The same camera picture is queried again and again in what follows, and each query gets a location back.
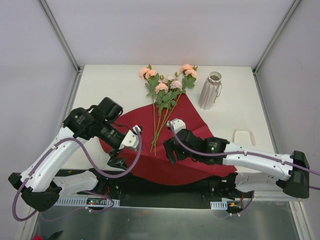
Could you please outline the pink artificial flower stem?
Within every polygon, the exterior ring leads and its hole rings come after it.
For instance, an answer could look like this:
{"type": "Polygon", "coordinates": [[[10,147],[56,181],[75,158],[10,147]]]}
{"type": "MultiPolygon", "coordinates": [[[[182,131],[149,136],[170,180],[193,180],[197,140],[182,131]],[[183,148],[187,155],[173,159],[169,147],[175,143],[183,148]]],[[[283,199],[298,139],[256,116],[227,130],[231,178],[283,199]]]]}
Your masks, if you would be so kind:
{"type": "MultiPolygon", "coordinates": [[[[179,80],[179,76],[180,76],[180,74],[178,72],[176,72],[174,76],[165,77],[167,84],[168,84],[168,87],[169,87],[169,90],[168,90],[168,93],[163,97],[164,106],[163,106],[163,110],[161,113],[160,127],[159,127],[159,131],[158,131],[157,140],[160,136],[160,133],[161,133],[163,127],[165,126],[166,121],[169,118],[169,115],[171,114],[171,112],[173,111],[175,106],[177,105],[181,94],[185,90],[181,80],[179,80]]],[[[156,152],[157,140],[155,143],[155,147],[152,147],[152,143],[151,143],[151,147],[150,147],[150,151],[154,152],[155,154],[157,153],[156,152]]]]}

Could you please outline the peach artificial flower stem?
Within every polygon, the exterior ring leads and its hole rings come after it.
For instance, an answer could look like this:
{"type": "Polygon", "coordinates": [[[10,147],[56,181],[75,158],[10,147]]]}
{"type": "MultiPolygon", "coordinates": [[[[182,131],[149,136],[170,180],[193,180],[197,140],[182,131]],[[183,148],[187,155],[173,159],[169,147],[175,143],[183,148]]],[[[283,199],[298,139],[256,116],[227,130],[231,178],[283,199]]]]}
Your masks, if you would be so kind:
{"type": "Polygon", "coordinates": [[[160,120],[164,108],[163,97],[169,92],[169,87],[165,77],[154,70],[151,64],[143,67],[139,72],[139,76],[145,81],[145,86],[148,90],[147,96],[152,100],[154,137],[151,147],[153,148],[156,146],[159,134],[160,120]]]}

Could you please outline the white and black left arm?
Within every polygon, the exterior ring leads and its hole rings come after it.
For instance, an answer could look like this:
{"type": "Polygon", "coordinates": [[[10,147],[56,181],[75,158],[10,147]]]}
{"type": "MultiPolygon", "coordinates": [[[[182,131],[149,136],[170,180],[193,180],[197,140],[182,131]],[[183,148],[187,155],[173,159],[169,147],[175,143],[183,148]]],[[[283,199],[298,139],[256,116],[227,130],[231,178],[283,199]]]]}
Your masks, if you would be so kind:
{"type": "Polygon", "coordinates": [[[134,131],[122,133],[112,125],[122,113],[123,108],[108,97],[87,109],[73,109],[46,152],[22,173],[9,176],[9,182],[18,190],[17,195],[36,211],[44,212],[62,196],[83,191],[102,194],[106,183],[101,179],[101,170],[90,169],[65,177],[59,177],[57,173],[79,148],[94,137],[116,152],[124,148],[137,149],[139,138],[134,131]]]}

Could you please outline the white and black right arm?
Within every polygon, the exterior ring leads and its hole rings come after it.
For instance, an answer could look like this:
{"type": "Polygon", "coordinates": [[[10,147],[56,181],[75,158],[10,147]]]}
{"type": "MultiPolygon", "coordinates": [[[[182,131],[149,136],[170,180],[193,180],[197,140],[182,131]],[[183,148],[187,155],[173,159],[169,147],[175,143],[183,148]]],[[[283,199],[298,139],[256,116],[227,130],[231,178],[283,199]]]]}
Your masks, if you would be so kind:
{"type": "Polygon", "coordinates": [[[310,196],[310,165],[304,152],[275,154],[254,151],[218,137],[202,139],[182,129],[164,141],[166,156],[171,164],[191,158],[206,165],[238,166],[255,170],[239,173],[225,184],[230,197],[251,191],[281,189],[290,197],[307,199],[310,196]]]}

